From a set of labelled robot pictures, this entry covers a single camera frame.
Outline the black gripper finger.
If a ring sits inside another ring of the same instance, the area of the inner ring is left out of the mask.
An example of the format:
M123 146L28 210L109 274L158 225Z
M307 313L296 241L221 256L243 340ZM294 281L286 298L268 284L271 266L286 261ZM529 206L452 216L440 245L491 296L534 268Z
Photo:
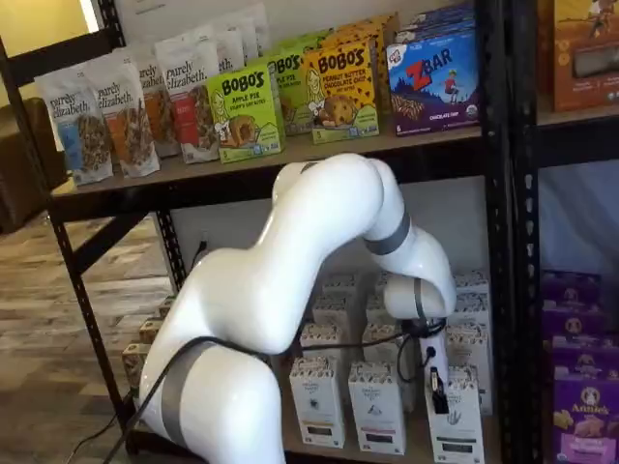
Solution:
M439 376L438 369L432 367L429 374L430 398L432 409L436 415L448 415L449 403L445 394L444 384Z

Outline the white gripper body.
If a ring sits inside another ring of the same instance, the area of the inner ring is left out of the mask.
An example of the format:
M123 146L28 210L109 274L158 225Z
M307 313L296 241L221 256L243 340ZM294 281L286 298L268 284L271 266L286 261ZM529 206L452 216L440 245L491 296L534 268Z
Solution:
M430 337L420 338L419 342L425 381L427 383L430 381L430 373L434 368L438 373L438 378L442 382L446 382L449 367L445 333L440 332Z

